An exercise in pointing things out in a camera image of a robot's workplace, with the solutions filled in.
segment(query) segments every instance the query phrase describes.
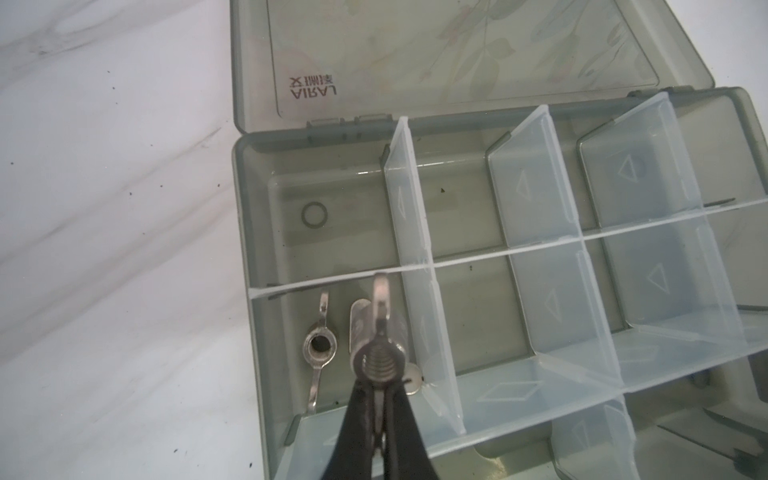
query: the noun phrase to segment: open lid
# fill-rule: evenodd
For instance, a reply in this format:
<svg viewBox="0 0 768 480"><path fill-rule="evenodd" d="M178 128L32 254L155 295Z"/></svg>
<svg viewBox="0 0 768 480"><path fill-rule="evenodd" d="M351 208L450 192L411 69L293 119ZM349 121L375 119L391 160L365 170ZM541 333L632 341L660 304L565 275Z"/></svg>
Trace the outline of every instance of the open lid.
<svg viewBox="0 0 768 480"><path fill-rule="evenodd" d="M243 132L714 85L664 0L232 0L232 16Z"/></svg>

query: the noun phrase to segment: circular ring mark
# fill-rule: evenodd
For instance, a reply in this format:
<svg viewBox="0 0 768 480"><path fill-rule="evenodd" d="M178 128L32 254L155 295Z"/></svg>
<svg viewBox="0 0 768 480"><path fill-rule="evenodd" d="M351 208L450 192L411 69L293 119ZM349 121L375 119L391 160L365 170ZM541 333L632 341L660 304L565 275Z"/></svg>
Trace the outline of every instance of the circular ring mark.
<svg viewBox="0 0 768 480"><path fill-rule="evenodd" d="M320 207L323 210L323 219L320 222L310 223L310 221L306 219L306 212L311 207ZM304 223L304 225L307 225L309 228L320 228L323 225L325 225L327 221L328 221L328 209L326 208L325 205L321 204L320 202L309 202L307 205L304 205L303 209L301 209L301 222Z"/></svg>

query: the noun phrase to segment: white marble tabletop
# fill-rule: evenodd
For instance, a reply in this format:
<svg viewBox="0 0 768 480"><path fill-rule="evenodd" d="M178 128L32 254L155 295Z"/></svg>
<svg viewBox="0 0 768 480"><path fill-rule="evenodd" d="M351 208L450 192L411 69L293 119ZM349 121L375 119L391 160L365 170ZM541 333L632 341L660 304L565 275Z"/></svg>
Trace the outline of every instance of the white marble tabletop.
<svg viewBox="0 0 768 480"><path fill-rule="evenodd" d="M768 124L768 3L669 3ZM228 2L0 2L0 127L0 478L261 478Z"/></svg>

